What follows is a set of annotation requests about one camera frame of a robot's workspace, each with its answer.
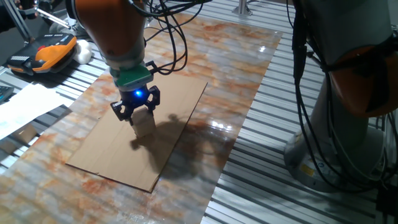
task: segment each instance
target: metal slatted table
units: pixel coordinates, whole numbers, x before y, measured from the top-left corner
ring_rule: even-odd
[[[287,20],[286,6],[272,1],[257,2],[250,5],[253,16],[240,17],[231,13],[237,5],[237,0],[213,1],[203,7],[201,15],[274,29],[284,35],[202,223],[393,223],[392,217],[383,218],[380,212],[375,211],[375,192],[358,196],[323,194],[306,189],[287,173],[283,146],[300,127],[292,78],[292,28]],[[196,10],[197,7],[194,7],[189,12]],[[289,6],[289,10],[291,19],[294,19],[294,8]],[[60,74],[67,77],[62,87],[56,87],[63,95],[65,105],[70,105],[103,72],[105,65],[101,56],[97,50],[94,53],[94,63],[84,66],[74,64]],[[0,85],[13,86],[16,92],[27,84],[6,69],[0,69],[0,73]],[[322,80],[322,71],[307,61],[302,91],[309,113]],[[66,109],[63,106],[37,118],[34,126],[44,131]],[[1,161],[0,172],[4,172],[36,139]]]

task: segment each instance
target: marble-patterned board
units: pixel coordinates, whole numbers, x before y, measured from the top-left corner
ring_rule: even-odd
[[[0,223],[200,222],[282,33],[201,17],[183,30],[189,59],[176,74],[208,86],[153,193],[65,165],[118,97],[105,73],[0,177]],[[171,59],[169,34],[148,41],[146,61]]]

